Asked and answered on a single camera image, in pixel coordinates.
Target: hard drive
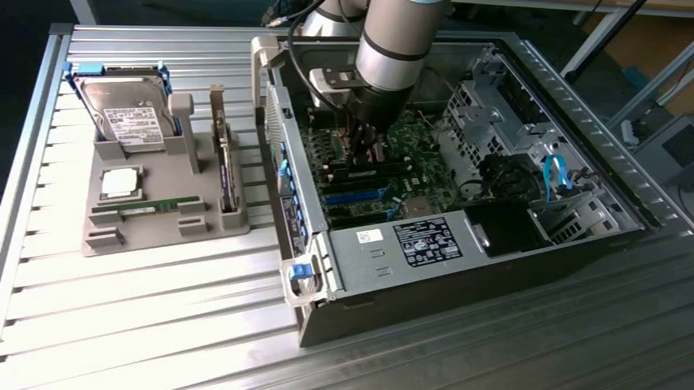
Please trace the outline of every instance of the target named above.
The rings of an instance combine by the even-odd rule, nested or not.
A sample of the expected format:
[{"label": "hard drive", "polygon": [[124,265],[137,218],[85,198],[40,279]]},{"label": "hard drive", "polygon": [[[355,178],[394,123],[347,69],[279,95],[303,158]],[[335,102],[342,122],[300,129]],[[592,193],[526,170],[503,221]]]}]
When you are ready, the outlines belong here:
[{"label": "hard drive", "polygon": [[171,93],[165,67],[64,66],[65,80],[95,121],[97,140],[117,141],[128,153],[164,149],[164,137],[180,134],[168,110]]}]

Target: metal bracket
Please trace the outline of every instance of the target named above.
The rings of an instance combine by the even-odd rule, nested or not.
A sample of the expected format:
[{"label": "metal bracket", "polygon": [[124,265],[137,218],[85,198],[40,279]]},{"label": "metal bracket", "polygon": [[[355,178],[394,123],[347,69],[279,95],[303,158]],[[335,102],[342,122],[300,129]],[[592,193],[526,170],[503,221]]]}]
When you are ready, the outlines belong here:
[{"label": "metal bracket", "polygon": [[280,54],[280,43],[273,35],[263,35],[251,40],[251,89],[252,106],[260,107],[260,67],[267,67]]}]

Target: power supply label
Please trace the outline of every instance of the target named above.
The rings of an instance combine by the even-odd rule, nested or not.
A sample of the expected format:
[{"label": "power supply label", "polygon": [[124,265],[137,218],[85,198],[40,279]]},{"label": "power supply label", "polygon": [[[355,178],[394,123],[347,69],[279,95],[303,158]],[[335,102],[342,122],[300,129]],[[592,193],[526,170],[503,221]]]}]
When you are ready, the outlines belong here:
[{"label": "power supply label", "polygon": [[443,217],[404,223],[392,228],[411,267],[463,257]]}]

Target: barcode label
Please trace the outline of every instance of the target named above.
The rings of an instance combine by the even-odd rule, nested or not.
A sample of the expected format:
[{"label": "barcode label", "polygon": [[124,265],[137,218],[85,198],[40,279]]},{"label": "barcode label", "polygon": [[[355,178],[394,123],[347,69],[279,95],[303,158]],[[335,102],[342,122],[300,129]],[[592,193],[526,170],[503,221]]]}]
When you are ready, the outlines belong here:
[{"label": "barcode label", "polygon": [[107,108],[104,114],[121,145],[160,144],[164,141],[152,107]]}]

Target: blue cable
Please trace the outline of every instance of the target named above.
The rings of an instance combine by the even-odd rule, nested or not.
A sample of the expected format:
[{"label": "blue cable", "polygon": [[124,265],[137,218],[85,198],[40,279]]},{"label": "blue cable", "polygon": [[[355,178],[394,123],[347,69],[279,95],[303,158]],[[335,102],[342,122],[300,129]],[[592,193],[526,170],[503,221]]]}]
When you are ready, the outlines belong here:
[{"label": "blue cable", "polygon": [[550,174],[552,171],[552,162],[556,159],[556,164],[559,165],[559,178],[558,178],[558,185],[563,184],[566,185],[567,189],[572,189],[574,185],[571,184],[571,180],[568,180],[568,176],[566,175],[566,162],[564,158],[559,156],[558,154],[550,154],[546,156],[544,159],[544,169],[542,171],[542,176],[544,178],[544,188],[546,188],[546,201],[550,201],[550,196],[552,194],[551,192],[551,185],[550,185]]}]

